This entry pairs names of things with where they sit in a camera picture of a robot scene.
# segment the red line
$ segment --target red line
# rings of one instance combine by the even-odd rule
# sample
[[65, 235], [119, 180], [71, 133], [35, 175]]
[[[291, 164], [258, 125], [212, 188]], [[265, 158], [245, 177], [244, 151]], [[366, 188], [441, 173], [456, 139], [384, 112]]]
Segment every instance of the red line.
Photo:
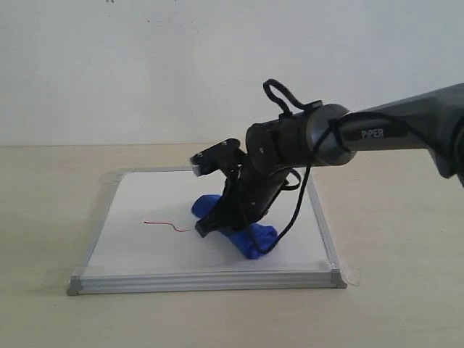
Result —
[[177, 229], [172, 223], [161, 223], [161, 222], [152, 222], [152, 221], [144, 221], [144, 223], [149, 223], [151, 225], [169, 225], [171, 226], [172, 228], [174, 228], [174, 230], [176, 230], [177, 232], [188, 232], [188, 231], [191, 231], [191, 230], [179, 230]]

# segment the beige table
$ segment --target beige table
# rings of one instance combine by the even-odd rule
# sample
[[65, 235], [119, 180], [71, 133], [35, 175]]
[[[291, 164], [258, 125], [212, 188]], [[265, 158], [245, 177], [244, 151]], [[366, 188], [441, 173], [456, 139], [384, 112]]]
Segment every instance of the beige table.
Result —
[[464, 189], [427, 152], [315, 170], [359, 288], [65, 296], [103, 174], [202, 148], [0, 149], [0, 347], [463, 346]]

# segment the blue fabric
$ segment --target blue fabric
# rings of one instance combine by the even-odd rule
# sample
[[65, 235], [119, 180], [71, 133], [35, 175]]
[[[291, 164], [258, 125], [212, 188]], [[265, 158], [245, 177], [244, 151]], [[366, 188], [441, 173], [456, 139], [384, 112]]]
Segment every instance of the blue fabric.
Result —
[[[220, 198], [217, 194], [206, 194], [197, 199], [191, 208], [191, 212], [199, 219], [208, 215], [208, 212], [215, 206]], [[263, 226], [258, 223], [250, 225], [250, 229], [258, 246], [261, 249], [266, 249], [277, 239], [277, 231], [272, 226]], [[226, 231], [220, 231], [237, 247], [238, 250], [247, 258], [256, 260], [262, 256], [260, 252], [253, 246], [253, 242], [249, 237], [246, 229], [236, 233], [227, 234]]]

